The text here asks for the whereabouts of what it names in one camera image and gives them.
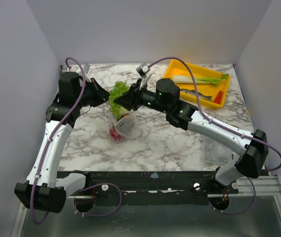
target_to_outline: gray floor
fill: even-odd
[[[252,198],[231,198],[227,210],[247,207]],[[96,207],[105,213],[113,207]],[[259,197],[252,211],[227,216],[209,206],[123,206],[108,217],[81,217],[74,214],[68,199],[63,211],[50,213],[36,226],[27,213],[23,237],[281,237],[281,220],[273,197]]]

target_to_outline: plastic bag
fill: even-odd
[[[109,111],[108,133],[110,137],[118,142],[124,138],[133,139],[138,135],[136,126],[136,112],[121,109],[118,116]]]

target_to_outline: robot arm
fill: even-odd
[[[62,73],[59,78],[59,93],[46,110],[45,133],[36,161],[25,183],[17,183],[14,190],[16,196],[27,208],[30,208],[31,190],[35,177],[38,178],[34,198],[35,209],[55,213],[59,213],[62,210],[68,196],[84,188],[86,185],[86,176],[80,173],[72,173],[58,182],[56,176],[65,143],[74,127],[76,119],[80,115],[80,109],[88,105],[92,107],[98,106],[108,99],[108,92],[94,78],[86,81],[84,94],[78,106],[50,140],[41,166],[42,169],[39,176],[36,175],[44,147],[52,131],[78,98],[81,90],[80,78],[81,76],[75,72]]]
[[[212,179],[213,184],[227,186],[243,176],[259,177],[268,154],[267,147],[227,132],[212,124],[211,121],[216,121],[232,130],[262,141],[266,141],[266,134],[261,130],[256,130],[255,133],[243,131],[217,119],[212,119],[209,115],[207,116],[211,118],[211,121],[208,122],[202,117],[197,107],[180,100],[180,89],[171,79],[158,80],[156,92],[147,90],[147,85],[144,86],[142,79],[139,79],[131,85],[128,92],[114,101],[127,110],[137,110],[140,106],[146,106],[165,113],[166,120],[171,125],[208,136],[240,155],[238,160],[217,168]]]

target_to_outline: marble table surface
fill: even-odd
[[[92,65],[89,77],[110,90],[117,80],[128,85],[137,80],[139,64]],[[233,65],[202,65],[231,76],[225,106],[205,111],[229,124],[253,130]],[[155,91],[167,65],[153,67],[148,89]],[[65,145],[59,170],[72,171],[197,171],[215,170],[218,165],[203,162],[203,137],[175,128],[165,114],[142,107],[137,111],[140,134],[132,140],[115,143],[108,135],[108,110],[105,104],[79,117]]]

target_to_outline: green grapes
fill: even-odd
[[[117,81],[115,83],[114,89],[110,91],[109,102],[108,102],[110,107],[109,110],[113,115],[116,116],[117,119],[119,119],[122,115],[124,115],[124,112],[120,110],[121,106],[116,104],[114,102],[114,99],[120,97],[129,89],[130,87],[126,85],[126,82]]]

